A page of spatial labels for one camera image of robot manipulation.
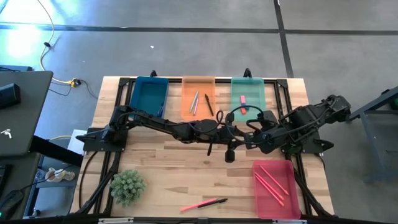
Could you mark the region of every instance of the plastic bin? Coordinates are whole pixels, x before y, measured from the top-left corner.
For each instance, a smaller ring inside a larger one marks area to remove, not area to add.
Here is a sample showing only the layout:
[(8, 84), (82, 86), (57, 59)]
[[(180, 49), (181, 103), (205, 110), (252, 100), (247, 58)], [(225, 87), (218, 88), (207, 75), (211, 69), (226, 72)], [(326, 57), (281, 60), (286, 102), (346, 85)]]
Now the plastic bin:
[[(198, 108), (196, 115), (193, 115), (195, 105), (190, 112), (192, 101), (198, 92)], [(181, 97), (181, 117), (185, 121), (194, 121), (201, 119), (214, 119), (216, 110), (216, 80), (214, 77), (183, 77), (182, 78), (182, 97)], [(211, 115), (205, 94), (209, 97), (211, 109), (214, 116)]]
[[(263, 167), (278, 183), (288, 191), (286, 195), (281, 188), (260, 168)], [(256, 212), (262, 219), (299, 219), (301, 216), (297, 190), (295, 187), (294, 170), (291, 161), (257, 160), (253, 163), (253, 181), (255, 190)], [(256, 179), (254, 173), (259, 174), (281, 196), (283, 204), (269, 193)]]
[(137, 77), (130, 106), (163, 118), (168, 90), (169, 80), (166, 78)]
[[(232, 78), (231, 111), (241, 106), (241, 96), (245, 97), (246, 105), (257, 106), (263, 111), (266, 109), (266, 94), (262, 78)], [(260, 111), (255, 108), (249, 108), (246, 114), (239, 109), (234, 112), (235, 121), (256, 119), (258, 113)]]

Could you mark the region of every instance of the wooden table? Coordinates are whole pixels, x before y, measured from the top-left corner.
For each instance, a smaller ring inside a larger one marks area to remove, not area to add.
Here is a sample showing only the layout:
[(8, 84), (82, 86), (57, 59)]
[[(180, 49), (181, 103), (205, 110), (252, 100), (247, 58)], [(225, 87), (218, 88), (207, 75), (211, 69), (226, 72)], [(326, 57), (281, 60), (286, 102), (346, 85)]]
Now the wooden table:
[[(99, 100), (95, 110), (92, 126), (103, 128), (112, 115), (116, 92), (120, 77), (104, 77)], [(293, 109), (307, 105), (308, 98), (301, 78), (288, 78), (290, 99)], [(277, 114), (275, 93), (272, 85), (266, 85), (266, 108)], [(126, 90), (121, 102), (124, 102)], [(216, 84), (216, 109), (229, 111), (230, 84)], [(285, 100), (282, 97), (284, 114)], [(181, 84), (170, 83), (165, 118), (179, 122)], [(133, 206), (122, 208), (114, 205), (113, 217), (223, 217), (223, 218), (257, 218), (254, 209), (254, 191), (252, 189), (251, 167), (257, 159), (284, 159), (279, 150), (263, 154), (259, 149), (246, 150), (239, 146), (236, 150), (236, 160), (233, 163), (224, 161), (226, 146), (213, 145), (211, 156), (207, 156), (207, 144), (182, 144), (172, 136), (144, 127), (129, 131), (126, 150), (122, 153), (119, 172), (126, 169), (138, 170), (147, 183), (147, 189), (142, 198)], [(81, 173), (90, 154), (85, 156)], [(83, 180), (82, 203), (84, 203), (98, 185), (104, 152), (99, 152), (87, 168)], [(328, 183), (323, 164), (314, 155), (302, 154), (308, 188), (323, 205), (325, 210), (333, 213)], [(78, 210), (77, 185), (71, 212)], [(305, 213), (302, 193), (297, 186), (300, 209)], [(101, 212), (106, 205), (107, 187), (104, 190)], [(227, 197), (228, 203), (193, 209), (180, 213), (180, 208), (214, 197)]]

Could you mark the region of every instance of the gray floor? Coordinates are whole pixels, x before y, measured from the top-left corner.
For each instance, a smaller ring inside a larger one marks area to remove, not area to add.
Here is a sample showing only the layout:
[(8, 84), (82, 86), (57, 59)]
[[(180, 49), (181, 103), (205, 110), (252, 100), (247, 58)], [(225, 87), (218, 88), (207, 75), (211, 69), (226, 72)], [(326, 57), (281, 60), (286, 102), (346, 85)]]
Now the gray floor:
[[(137, 27), (275, 29), (271, 0), (43, 0), (56, 24)], [(286, 29), (397, 30), (398, 1), (280, 0)], [(13, 0), (1, 22), (48, 24), (35, 1)], [(0, 63), (39, 70), (42, 42), (50, 32), (21, 27), (0, 30)], [(241, 75), (286, 77), (278, 34), (56, 32), (44, 59), (56, 77), (86, 80), (99, 92), (105, 75)], [(353, 109), (398, 83), (398, 36), (287, 35), (294, 77), (304, 78), (311, 103), (343, 95)], [(51, 86), (57, 91), (62, 86)], [(49, 93), (37, 134), (50, 138), (85, 129), (96, 100), (84, 88), (68, 97)], [(365, 184), (373, 160), (360, 121), (321, 129), (335, 147), (325, 153), (335, 213), (345, 218), (398, 222), (397, 182)]]

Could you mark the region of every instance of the succulent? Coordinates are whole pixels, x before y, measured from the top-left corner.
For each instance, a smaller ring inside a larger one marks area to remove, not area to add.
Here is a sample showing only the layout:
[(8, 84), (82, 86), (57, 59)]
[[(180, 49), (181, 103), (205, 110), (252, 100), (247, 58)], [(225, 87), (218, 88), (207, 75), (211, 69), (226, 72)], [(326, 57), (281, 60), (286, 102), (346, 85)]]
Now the succulent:
[(125, 170), (113, 175), (111, 188), (111, 195), (116, 199), (116, 203), (126, 207), (141, 197), (146, 184), (136, 170)]

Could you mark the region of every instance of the yellow cable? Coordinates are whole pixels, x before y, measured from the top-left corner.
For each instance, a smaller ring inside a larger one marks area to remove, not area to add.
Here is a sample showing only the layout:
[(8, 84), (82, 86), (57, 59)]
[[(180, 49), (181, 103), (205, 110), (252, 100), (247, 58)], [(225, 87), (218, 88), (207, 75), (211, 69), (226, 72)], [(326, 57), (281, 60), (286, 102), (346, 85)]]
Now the yellow cable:
[[(52, 21), (52, 18), (51, 18), (51, 16), (50, 16), (50, 14), (49, 14), (49, 12), (46, 10), (46, 8), (43, 6), (43, 4), (40, 2), (40, 0), (37, 0), (38, 2), (39, 2), (39, 4), (42, 6), (42, 8), (44, 9), (44, 11), (45, 11), (45, 13), (47, 13), (47, 15), (48, 15), (48, 17), (49, 17), (49, 19), (50, 19), (50, 21), (51, 21), (51, 26), (52, 26), (52, 32), (51, 32), (51, 36), (50, 36), (50, 38), (49, 38), (49, 41), (47, 41), (47, 43), (50, 43), (51, 42), (51, 40), (52, 40), (52, 38), (54, 37), (54, 31), (55, 31), (55, 29), (54, 29), (54, 23), (53, 23), (53, 21)], [(42, 51), (42, 54), (40, 55), (40, 66), (42, 67), (42, 70), (43, 71), (45, 71), (45, 69), (44, 69), (44, 66), (43, 66), (43, 58), (44, 58), (44, 52), (45, 52), (45, 49), (47, 48), (47, 46), (44, 46), (44, 49), (43, 49), (43, 51)], [(59, 80), (59, 79), (56, 79), (56, 78), (52, 78), (54, 81), (56, 81), (56, 82), (59, 82), (59, 83), (66, 83), (66, 84), (69, 84), (69, 85), (72, 85), (72, 83), (73, 83), (73, 80), (69, 80), (69, 81), (62, 81), (62, 80)]]
[(50, 140), (56, 140), (56, 139), (60, 139), (60, 138), (72, 138), (72, 136), (57, 136), (57, 137), (54, 137), (54, 138), (52, 138)]

